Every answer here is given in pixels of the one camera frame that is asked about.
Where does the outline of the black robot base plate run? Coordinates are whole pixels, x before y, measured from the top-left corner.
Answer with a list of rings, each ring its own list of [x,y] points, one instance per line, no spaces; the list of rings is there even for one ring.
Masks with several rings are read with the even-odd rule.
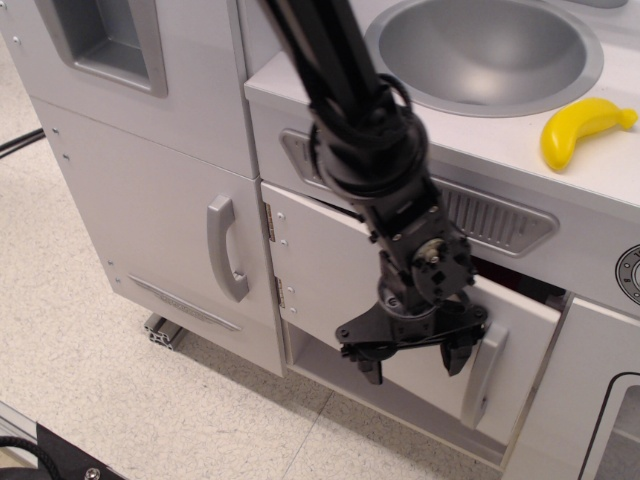
[[[35,467],[2,467],[2,479],[102,479],[125,476],[36,423],[35,434],[1,436],[1,447],[26,452],[37,460]]]

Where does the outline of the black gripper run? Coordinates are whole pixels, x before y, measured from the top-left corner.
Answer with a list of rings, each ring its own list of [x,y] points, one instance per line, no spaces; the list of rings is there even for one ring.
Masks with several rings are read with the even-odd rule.
[[[400,350],[438,345],[450,377],[458,375],[473,347],[485,334],[488,312],[464,292],[436,305],[425,304],[412,313],[384,281],[378,300],[365,313],[336,329],[344,356],[372,385],[383,383],[382,362]]]

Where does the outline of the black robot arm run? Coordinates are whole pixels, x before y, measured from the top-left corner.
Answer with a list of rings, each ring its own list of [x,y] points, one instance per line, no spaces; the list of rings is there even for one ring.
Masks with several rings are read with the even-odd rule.
[[[378,73],[346,1],[266,1],[267,17],[309,97],[311,162],[380,248],[373,307],[341,325],[341,353],[372,384],[397,352],[438,346],[458,374],[487,312],[465,288],[476,273],[427,166],[428,137],[407,90]]]

